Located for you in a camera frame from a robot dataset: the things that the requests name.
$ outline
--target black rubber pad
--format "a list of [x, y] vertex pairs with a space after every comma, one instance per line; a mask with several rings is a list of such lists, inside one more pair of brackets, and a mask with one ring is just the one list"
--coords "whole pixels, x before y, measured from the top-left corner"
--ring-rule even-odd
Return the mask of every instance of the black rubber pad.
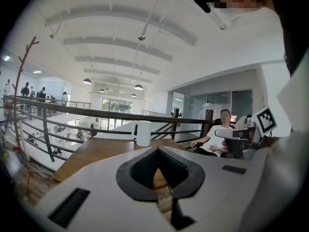
[[62, 228], [68, 226], [76, 212], [82, 206], [90, 191], [77, 188], [67, 197], [61, 205], [53, 211], [48, 218]]
[[222, 169], [236, 173], [236, 174], [245, 174], [247, 169], [245, 168], [239, 168], [239, 167], [234, 167], [230, 165], [225, 165]]

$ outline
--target white wall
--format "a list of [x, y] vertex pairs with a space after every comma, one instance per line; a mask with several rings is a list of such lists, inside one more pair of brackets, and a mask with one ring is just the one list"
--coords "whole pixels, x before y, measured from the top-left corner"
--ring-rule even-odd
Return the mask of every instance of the white wall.
[[175, 90], [190, 96], [217, 93], [225, 91], [252, 89], [253, 113], [260, 109], [259, 88], [255, 70], [223, 75], [206, 81], [188, 85]]
[[284, 61], [278, 63], [263, 63], [259, 72], [261, 96], [267, 97], [265, 105], [268, 105], [277, 122], [277, 128], [272, 131], [274, 137], [285, 137], [291, 133], [291, 123], [284, 109], [277, 99], [277, 94], [290, 80], [290, 74]]
[[[15, 90], [14, 90], [12, 84], [16, 85], [18, 70], [2, 64], [2, 65], [0, 65], [0, 71], [1, 71], [1, 75], [0, 75], [0, 85], [1, 85], [0, 86], [0, 97], [3, 98], [3, 95], [4, 95], [3, 90], [4, 90], [5, 84], [7, 83], [8, 79], [10, 79], [10, 84], [11, 84], [10, 94], [14, 95]], [[32, 75], [29, 75], [27, 73], [22, 72], [21, 75], [20, 75], [20, 78], [19, 78], [17, 95], [20, 95], [20, 91], [21, 91], [22, 87], [24, 87], [26, 85], [26, 82], [29, 82], [29, 90], [30, 90], [31, 86], [33, 86], [33, 90], [36, 90], [38, 79], [33, 77]]]
[[168, 103], [168, 96], [169, 94], [167, 92], [162, 92], [146, 98], [145, 110], [165, 114]]
[[132, 102], [132, 114], [138, 114], [141, 115], [142, 110], [145, 108], [145, 101], [140, 100], [134, 100], [129, 98], [119, 98], [115, 96], [109, 96], [109, 95], [100, 95], [100, 94], [91, 94], [91, 109], [94, 110], [101, 110], [101, 104], [102, 104], [102, 98], [108, 98], [108, 99], [115, 99], [115, 100], [122, 100], [127, 102]]
[[70, 101], [74, 102], [91, 102], [90, 85], [84, 84], [85, 87], [73, 85]]
[[230, 74], [239, 66], [283, 59], [284, 44], [278, 18], [221, 33], [225, 37], [194, 48], [182, 60], [162, 70], [160, 78], [150, 86], [145, 97]]
[[64, 88], [63, 88], [63, 92], [65, 91], [67, 94], [71, 94], [72, 92], [72, 83], [64, 81], [58, 77], [55, 76], [50, 76], [50, 77], [42, 77], [38, 79], [38, 82], [64, 82]]

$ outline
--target window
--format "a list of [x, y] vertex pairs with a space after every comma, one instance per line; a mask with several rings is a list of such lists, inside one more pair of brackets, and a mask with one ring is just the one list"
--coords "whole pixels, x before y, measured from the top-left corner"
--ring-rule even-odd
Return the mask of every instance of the window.
[[232, 92], [232, 115], [236, 119], [252, 115], [252, 90], [241, 90]]
[[[101, 110], [105, 112], [131, 114], [132, 104], [133, 103], [130, 101], [121, 101], [121, 100], [103, 98]], [[122, 126], [128, 122], [130, 121], [121, 119], [112, 119], [112, 118], [111, 119], [101, 118], [100, 126], [102, 130], [111, 130], [119, 126]]]

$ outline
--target person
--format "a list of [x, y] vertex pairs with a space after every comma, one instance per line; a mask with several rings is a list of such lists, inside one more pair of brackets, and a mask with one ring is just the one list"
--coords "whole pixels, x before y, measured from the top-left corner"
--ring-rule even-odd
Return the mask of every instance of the person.
[[66, 92], [63, 93], [63, 96], [62, 96], [62, 104], [63, 106], [66, 106], [67, 105], [67, 101], [68, 101], [68, 95]]
[[285, 56], [290, 75], [294, 73], [309, 47], [309, 34], [300, 30], [301, 26], [296, 19], [302, 18], [306, 13], [304, 10], [308, 7], [307, 0], [206, 0], [206, 2], [214, 4], [217, 8], [232, 9], [236, 14], [256, 11], [262, 7], [276, 12], [283, 29], [285, 53], [282, 53], [282, 58]]
[[41, 89], [40, 94], [45, 94], [45, 87]]
[[30, 90], [30, 97], [34, 97], [35, 96], [35, 91], [33, 90], [33, 87], [31, 87]]
[[224, 140], [221, 137], [217, 137], [215, 135], [215, 131], [217, 129], [231, 129], [230, 121], [231, 121], [231, 113], [227, 109], [223, 109], [221, 111], [221, 122], [222, 125], [213, 126], [210, 131], [207, 133], [206, 137], [194, 140], [191, 142], [191, 147], [197, 145], [197, 143], [204, 143], [203, 146], [197, 147], [193, 152], [208, 155], [208, 156], [217, 156], [220, 157], [222, 153], [228, 153], [226, 148], [223, 148], [222, 141]]
[[10, 95], [10, 91], [11, 91], [11, 85], [10, 85], [10, 80], [8, 79], [8, 83], [5, 84], [5, 87], [4, 87], [4, 94], [5, 95]]
[[54, 149], [54, 151], [53, 151], [54, 155], [67, 158], [66, 154], [64, 152], [62, 152], [59, 148], [53, 147], [53, 149]]
[[[90, 128], [92, 128], [92, 129], [95, 128], [95, 126], [94, 126], [93, 123], [91, 124]], [[94, 137], [94, 136], [96, 136], [96, 135], [97, 135], [97, 132], [96, 132], [96, 131], [90, 130], [90, 134], [89, 134], [88, 138], [89, 138], [89, 137]]]
[[[27, 96], [29, 95], [29, 88], [28, 88], [28, 85], [29, 85], [29, 83], [26, 82], [26, 86], [24, 86], [24, 87], [21, 89], [20, 93], [21, 93], [21, 96], [22, 96], [22, 97], [27, 97]], [[25, 115], [24, 115], [24, 113], [23, 113], [23, 111], [24, 111], [24, 105], [20, 105], [20, 110], [22, 111], [23, 117], [25, 117]]]
[[29, 135], [27, 140], [34, 144], [34, 133]]

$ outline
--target desk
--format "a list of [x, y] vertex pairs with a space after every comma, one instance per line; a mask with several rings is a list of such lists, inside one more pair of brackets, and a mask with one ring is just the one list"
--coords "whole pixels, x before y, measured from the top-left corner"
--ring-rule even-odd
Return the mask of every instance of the desk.
[[[179, 150], [185, 150], [184, 147], [172, 139], [151, 140], [150, 146], [169, 146]], [[86, 140], [56, 171], [53, 180], [62, 182], [71, 175], [95, 161], [118, 156], [133, 150], [142, 149], [132, 140], [115, 140], [103, 138], [89, 138]], [[167, 186], [167, 183], [158, 169], [154, 176], [154, 189], [161, 189]]]

